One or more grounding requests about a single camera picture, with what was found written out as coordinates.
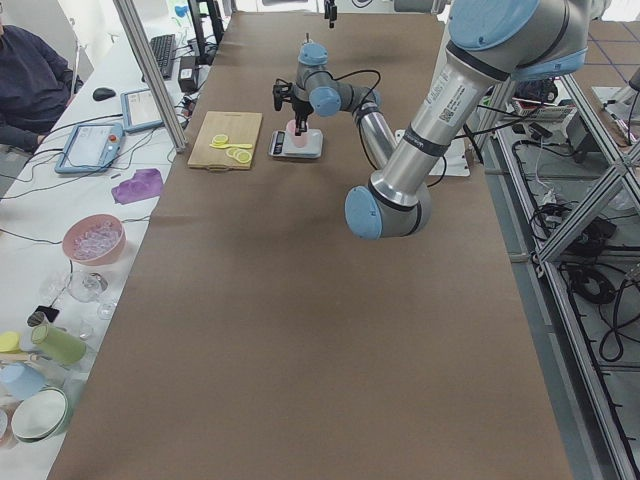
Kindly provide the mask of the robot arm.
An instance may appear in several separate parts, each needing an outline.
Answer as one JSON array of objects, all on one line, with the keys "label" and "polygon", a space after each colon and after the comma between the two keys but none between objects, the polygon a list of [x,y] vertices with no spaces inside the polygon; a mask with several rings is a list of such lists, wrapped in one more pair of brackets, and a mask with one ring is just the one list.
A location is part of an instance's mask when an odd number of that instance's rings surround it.
[{"label": "robot arm", "polygon": [[363,239],[403,237],[420,231],[431,215],[425,183],[486,92],[507,80],[529,81],[572,73],[582,67],[592,20],[606,1],[456,1],[447,24],[446,61],[401,139],[379,110],[374,88],[333,78],[326,48],[305,41],[295,81],[274,88],[274,106],[295,112],[295,133],[315,113],[352,114],[376,169],[367,185],[345,200],[351,232]]}]

